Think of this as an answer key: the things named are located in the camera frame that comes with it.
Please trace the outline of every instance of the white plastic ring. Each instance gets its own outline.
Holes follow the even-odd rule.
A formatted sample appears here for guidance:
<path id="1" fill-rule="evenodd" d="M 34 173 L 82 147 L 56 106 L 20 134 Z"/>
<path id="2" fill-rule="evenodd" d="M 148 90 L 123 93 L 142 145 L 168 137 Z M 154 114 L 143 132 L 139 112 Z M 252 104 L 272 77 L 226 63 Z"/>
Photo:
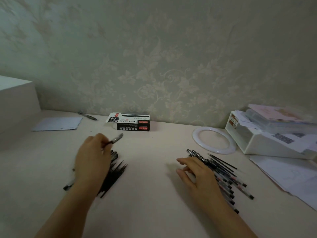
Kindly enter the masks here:
<path id="1" fill-rule="evenodd" d="M 215 131 L 221 135 L 223 135 L 224 137 L 227 138 L 227 140 L 229 141 L 230 145 L 228 148 L 224 148 L 224 149 L 221 149 L 221 148 L 215 148 L 215 147 L 211 147 L 209 145 L 206 145 L 204 144 L 201 139 L 199 138 L 199 133 L 201 131 L 204 131 L 204 130 L 211 130 L 211 131 Z M 218 128 L 211 128 L 211 127 L 200 127 L 200 128 L 196 128 L 193 133 L 192 133 L 192 136 L 193 136 L 193 139 L 195 140 L 195 142 L 197 144 L 199 144 L 201 147 L 203 147 L 204 149 L 206 150 L 209 150 L 211 152 L 214 152 L 214 153 L 217 153 L 217 154 L 224 154 L 224 155 L 227 155 L 227 154 L 231 154 L 233 152 L 236 151 L 236 142 L 233 140 L 233 138 L 226 134 L 225 132 L 221 131 L 220 129 Z"/>

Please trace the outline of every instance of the floral wallpaper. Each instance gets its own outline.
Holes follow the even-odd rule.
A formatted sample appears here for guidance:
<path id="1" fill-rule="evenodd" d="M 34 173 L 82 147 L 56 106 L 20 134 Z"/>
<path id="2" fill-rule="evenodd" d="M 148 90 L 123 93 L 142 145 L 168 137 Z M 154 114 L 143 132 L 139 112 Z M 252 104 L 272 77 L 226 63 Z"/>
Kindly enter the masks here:
<path id="1" fill-rule="evenodd" d="M 316 110 L 317 0 L 0 0 L 0 75 L 43 109 L 223 127 L 249 103 Z"/>

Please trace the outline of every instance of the person's left hand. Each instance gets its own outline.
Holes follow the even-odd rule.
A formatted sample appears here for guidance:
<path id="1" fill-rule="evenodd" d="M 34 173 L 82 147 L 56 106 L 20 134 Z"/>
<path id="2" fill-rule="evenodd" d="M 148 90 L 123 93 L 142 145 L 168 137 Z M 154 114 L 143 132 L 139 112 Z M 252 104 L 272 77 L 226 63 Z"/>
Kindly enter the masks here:
<path id="1" fill-rule="evenodd" d="M 109 142 L 103 134 L 89 136 L 78 150 L 75 160 L 75 183 L 98 192 L 111 163 L 111 147 L 108 144 L 103 153 L 101 148 Z"/>

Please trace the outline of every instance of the pile of pen refills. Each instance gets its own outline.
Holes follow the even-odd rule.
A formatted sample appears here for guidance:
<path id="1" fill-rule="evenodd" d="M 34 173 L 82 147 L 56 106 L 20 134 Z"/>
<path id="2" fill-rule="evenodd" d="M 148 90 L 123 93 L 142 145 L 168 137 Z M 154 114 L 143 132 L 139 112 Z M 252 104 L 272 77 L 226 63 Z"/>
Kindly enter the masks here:
<path id="1" fill-rule="evenodd" d="M 122 166 L 122 162 L 116 166 L 115 161 L 118 159 L 118 153 L 111 150 L 111 163 L 110 163 L 110 169 L 105 177 L 105 180 L 103 181 L 101 188 L 97 194 L 97 197 L 102 198 L 105 193 L 111 188 L 111 186 L 118 180 L 118 178 L 123 174 L 127 164 Z M 69 182 L 63 189 L 69 190 L 74 184 L 74 180 Z"/>
<path id="2" fill-rule="evenodd" d="M 234 207 L 235 202 L 233 201 L 233 198 L 235 196 L 233 195 L 234 191 L 232 190 L 231 185 L 234 185 L 238 190 L 240 190 L 243 194 L 248 196 L 248 198 L 250 198 L 251 200 L 254 199 L 254 196 L 252 196 L 251 194 L 246 192 L 244 188 L 242 188 L 247 187 L 247 185 L 243 183 L 240 179 L 238 179 L 237 176 L 234 174 L 234 171 L 228 166 L 237 170 L 236 167 L 226 163 L 225 161 L 217 158 L 212 154 L 208 154 L 210 156 L 210 159 L 205 159 L 203 156 L 201 156 L 194 150 L 188 149 L 187 152 L 190 154 L 189 156 L 197 157 L 198 159 L 200 159 L 208 168 L 210 168 L 214 172 L 221 193 L 223 194 L 229 206 L 237 214 L 239 213 L 239 211 Z"/>

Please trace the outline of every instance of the pink notebook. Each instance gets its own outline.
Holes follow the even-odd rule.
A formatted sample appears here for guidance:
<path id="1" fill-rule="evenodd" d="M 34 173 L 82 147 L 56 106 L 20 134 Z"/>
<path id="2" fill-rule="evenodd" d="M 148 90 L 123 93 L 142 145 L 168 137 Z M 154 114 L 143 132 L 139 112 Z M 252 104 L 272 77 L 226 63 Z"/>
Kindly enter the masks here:
<path id="1" fill-rule="evenodd" d="M 301 117 L 285 108 L 257 104 L 249 104 L 248 106 L 268 120 L 306 123 Z"/>

